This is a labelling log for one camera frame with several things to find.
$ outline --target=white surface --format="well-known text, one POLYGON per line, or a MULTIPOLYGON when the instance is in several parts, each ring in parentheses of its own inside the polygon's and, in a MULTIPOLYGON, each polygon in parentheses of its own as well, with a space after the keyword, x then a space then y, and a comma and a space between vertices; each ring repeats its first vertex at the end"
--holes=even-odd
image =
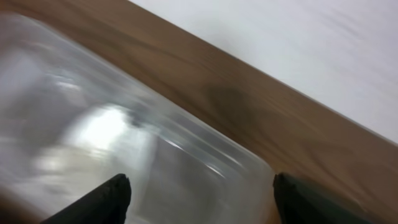
POLYGON ((131 1, 398 142, 398 1, 131 1))

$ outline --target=transparent plastic tray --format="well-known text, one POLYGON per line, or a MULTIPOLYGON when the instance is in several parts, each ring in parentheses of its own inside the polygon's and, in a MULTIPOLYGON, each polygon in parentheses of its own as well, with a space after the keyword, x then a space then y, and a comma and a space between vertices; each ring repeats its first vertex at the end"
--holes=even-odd
MULTIPOLYGON (((32 161, 82 114, 118 105, 155 130, 127 222, 264 221, 274 173, 245 148, 37 21, 1 15, 0 49, 0 184, 27 207, 45 218, 69 204, 54 199, 62 192, 38 183, 35 189, 29 180, 40 174, 32 161)), ((129 175, 126 169, 116 171, 129 175)))

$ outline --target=brown wood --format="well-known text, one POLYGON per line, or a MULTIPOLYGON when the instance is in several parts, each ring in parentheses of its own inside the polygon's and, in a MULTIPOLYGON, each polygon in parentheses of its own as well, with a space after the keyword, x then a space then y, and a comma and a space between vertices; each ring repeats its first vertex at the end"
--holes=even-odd
POLYGON ((122 68, 276 172, 308 177, 398 222, 398 148, 388 141, 125 0, 0 2, 122 68))

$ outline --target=wood grain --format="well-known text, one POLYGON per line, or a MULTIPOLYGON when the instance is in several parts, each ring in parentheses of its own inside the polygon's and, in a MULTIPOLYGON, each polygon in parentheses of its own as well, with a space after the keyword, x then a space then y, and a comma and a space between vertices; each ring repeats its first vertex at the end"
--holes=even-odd
POLYGON ((2 0, 63 32, 267 161, 398 222, 398 148, 123 0, 2 0))

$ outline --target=clear plastic container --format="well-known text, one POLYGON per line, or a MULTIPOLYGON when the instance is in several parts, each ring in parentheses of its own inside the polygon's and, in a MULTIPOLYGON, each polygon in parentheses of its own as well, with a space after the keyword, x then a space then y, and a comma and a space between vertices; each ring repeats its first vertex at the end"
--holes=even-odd
POLYGON ((116 172, 131 174, 135 189, 127 223, 257 224, 266 218, 274 173, 253 153, 37 21, 0 16, 0 49, 0 185, 43 218, 67 206, 71 192, 85 193, 72 179, 101 182, 116 172), (122 108, 124 131, 112 144, 95 146, 104 159, 91 165, 84 157, 89 146, 65 136, 107 107, 122 108), (49 151, 72 158, 68 175, 40 173, 35 164, 49 151), (73 173, 82 163, 86 167, 73 173), (71 187, 60 190, 51 181, 71 187))

